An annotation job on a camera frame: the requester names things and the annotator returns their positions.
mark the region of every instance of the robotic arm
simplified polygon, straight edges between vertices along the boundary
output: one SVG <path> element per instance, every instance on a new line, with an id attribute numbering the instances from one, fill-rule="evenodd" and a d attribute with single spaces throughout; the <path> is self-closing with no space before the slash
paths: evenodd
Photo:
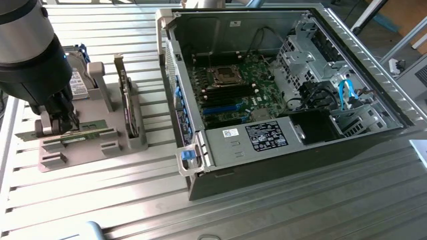
<path id="1" fill-rule="evenodd" d="M 266 0 L 237 0 L 247 8 L 261 8 Z M 182 0 L 181 4 L 185 9 L 223 9 L 227 0 Z"/>
<path id="2" fill-rule="evenodd" d="M 30 103 L 38 137 L 79 129 L 70 80 L 72 68 L 39 0 L 0 4 L 0 88 Z"/>

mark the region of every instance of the white label sticker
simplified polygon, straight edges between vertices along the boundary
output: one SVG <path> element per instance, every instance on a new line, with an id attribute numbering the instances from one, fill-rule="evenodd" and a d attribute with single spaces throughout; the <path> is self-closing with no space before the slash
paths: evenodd
<path id="1" fill-rule="evenodd" d="M 231 21 L 230 22 L 230 27 L 241 27 L 242 21 Z"/>
<path id="2" fill-rule="evenodd" d="M 80 73 L 78 71 L 72 72 L 70 86 L 71 86 L 72 96 L 75 97 L 79 97 L 82 95 L 84 95 L 83 97 L 88 96 L 88 89 L 87 89 L 86 83 L 83 82 Z"/>
<path id="3" fill-rule="evenodd" d="M 63 144 L 71 144 L 71 143 L 80 142 L 80 141 L 84 141 L 84 140 L 87 140 L 86 137 L 79 137 L 79 138 L 75 138 L 75 139 L 66 140 L 62 143 Z"/>
<path id="4" fill-rule="evenodd" d="M 239 135 L 238 128 L 223 130 L 222 133 L 225 134 L 225 138 Z"/>

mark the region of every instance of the slotted aluminum surface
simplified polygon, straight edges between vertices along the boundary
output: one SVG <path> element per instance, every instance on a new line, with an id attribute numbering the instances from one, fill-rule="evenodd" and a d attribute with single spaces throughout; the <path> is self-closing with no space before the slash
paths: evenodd
<path id="1" fill-rule="evenodd" d="M 178 5 L 47 7 L 62 44 L 87 45 L 91 60 L 106 63 L 108 82 L 118 80 L 112 54 L 134 57 L 126 68 L 139 86 L 150 148 L 40 173 L 38 141 L 12 136 L 0 146 L 10 149 L 3 240 L 60 239 L 86 221 L 99 223 L 107 239 L 197 240 L 203 234 L 222 240 L 426 238 L 427 171 L 409 143 L 427 137 L 425 125 L 346 162 L 190 202 L 154 28 L 156 8 Z M 7 111 L 6 118 L 15 117 L 10 130 L 30 131 L 38 116 L 24 102 L 11 101 Z"/>

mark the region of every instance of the blue tab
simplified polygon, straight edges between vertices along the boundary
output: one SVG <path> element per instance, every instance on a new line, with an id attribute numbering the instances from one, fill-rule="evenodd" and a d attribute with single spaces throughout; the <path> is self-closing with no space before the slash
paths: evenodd
<path id="1" fill-rule="evenodd" d="M 345 96 L 343 96 L 343 91 L 345 91 L 345 85 L 346 83 L 349 84 L 349 97 L 354 97 L 355 99 L 359 99 L 358 94 L 355 93 L 354 90 L 354 83 L 350 79 L 345 79 L 339 82 L 338 84 L 338 95 L 339 95 L 339 101 L 341 101 L 341 110 L 345 111 Z"/>
<path id="2" fill-rule="evenodd" d="M 175 88 L 175 97 L 181 97 L 181 95 L 182 95 L 181 86 L 178 86 Z"/>
<path id="3" fill-rule="evenodd" d="M 195 159 L 195 158 L 197 158 L 197 151 L 195 151 L 195 150 L 183 151 L 183 152 L 181 153 L 181 158 L 182 158 L 183 160 Z"/>

